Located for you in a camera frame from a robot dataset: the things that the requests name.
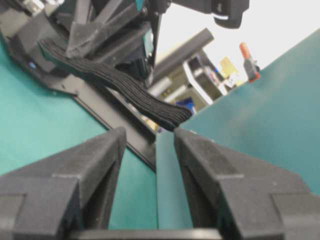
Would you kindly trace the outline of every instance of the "black fabric strap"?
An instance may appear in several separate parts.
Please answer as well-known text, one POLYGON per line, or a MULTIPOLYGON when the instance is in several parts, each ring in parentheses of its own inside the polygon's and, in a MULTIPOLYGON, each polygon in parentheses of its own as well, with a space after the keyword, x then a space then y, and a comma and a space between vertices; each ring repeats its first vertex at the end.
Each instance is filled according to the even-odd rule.
POLYGON ((68 58, 65 49, 51 39, 40 40, 39 45, 47 60, 87 82, 95 82, 116 90, 141 114, 169 131, 173 131, 192 116, 186 107, 172 105, 153 97, 131 76, 107 64, 86 58, 68 58))

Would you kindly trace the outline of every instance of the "teal panel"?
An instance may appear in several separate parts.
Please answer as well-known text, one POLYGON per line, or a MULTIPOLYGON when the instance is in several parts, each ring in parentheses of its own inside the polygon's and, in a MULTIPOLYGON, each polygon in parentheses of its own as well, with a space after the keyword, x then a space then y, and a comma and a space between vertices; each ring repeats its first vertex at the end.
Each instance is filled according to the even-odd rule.
MULTIPOLYGON (((320 194, 320 30, 285 53, 262 72, 262 78, 246 84, 182 125, 216 143, 263 159, 300 174, 311 190, 320 194)), ((157 147, 172 141, 158 137, 157 147)), ((166 156, 177 164, 173 152, 166 156)), ((179 170, 166 170, 158 160, 157 181, 171 179, 158 190, 163 202, 184 202, 179 170)), ((159 226, 175 219, 184 223, 188 208, 159 204, 159 226)))
POLYGON ((190 229, 192 220, 174 146, 174 135, 157 136, 156 180, 160 229, 190 229))
POLYGON ((156 175, 129 150, 122 161, 109 228, 157 229, 156 175))
MULTIPOLYGON (((2 47, 0 72, 0 175, 106 131, 72 98, 38 85, 2 47)), ((114 206, 111 228, 157 227, 156 176, 128 149, 114 206)))
POLYGON ((135 2, 136 2, 136 9, 140 11, 144 6, 145 0, 135 0, 135 2))

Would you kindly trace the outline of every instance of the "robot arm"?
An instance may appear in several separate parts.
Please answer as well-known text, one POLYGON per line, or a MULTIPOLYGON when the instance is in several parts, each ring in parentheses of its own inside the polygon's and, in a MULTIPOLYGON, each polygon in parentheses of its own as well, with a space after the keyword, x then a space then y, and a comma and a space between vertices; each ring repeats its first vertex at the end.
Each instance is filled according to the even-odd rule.
POLYGON ((221 27, 238 29, 243 13, 249 8, 250 0, 173 0, 174 3, 199 11, 214 14, 214 21, 221 27))

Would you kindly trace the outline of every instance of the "teal table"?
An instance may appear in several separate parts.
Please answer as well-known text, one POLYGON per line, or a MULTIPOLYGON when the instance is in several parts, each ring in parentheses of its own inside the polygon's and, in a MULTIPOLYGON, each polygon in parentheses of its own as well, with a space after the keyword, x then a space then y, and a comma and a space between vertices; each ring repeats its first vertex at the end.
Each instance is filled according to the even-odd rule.
MULTIPOLYGON (((44 89, 0 46, 0 174, 107 131, 67 95, 44 89)), ((110 229, 156 229, 156 176, 126 150, 110 229)))
MULTIPOLYGON (((234 90, 182 127, 300 174, 320 194, 319 43, 320 30, 266 67, 260 80, 234 90)), ((172 145, 172 133, 158 136, 159 228, 191 228, 172 145)))

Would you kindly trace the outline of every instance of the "white wall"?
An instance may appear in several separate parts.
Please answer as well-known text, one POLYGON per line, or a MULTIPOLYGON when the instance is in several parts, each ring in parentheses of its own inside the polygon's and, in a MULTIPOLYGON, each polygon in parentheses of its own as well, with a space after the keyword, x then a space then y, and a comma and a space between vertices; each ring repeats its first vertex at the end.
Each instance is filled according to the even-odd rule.
POLYGON ((320 0, 250 0, 237 30, 219 27, 212 15, 172 4, 162 17, 157 61, 204 28, 215 37, 205 48, 213 63, 228 56, 245 76, 239 44, 246 42, 264 68, 320 28, 320 0))

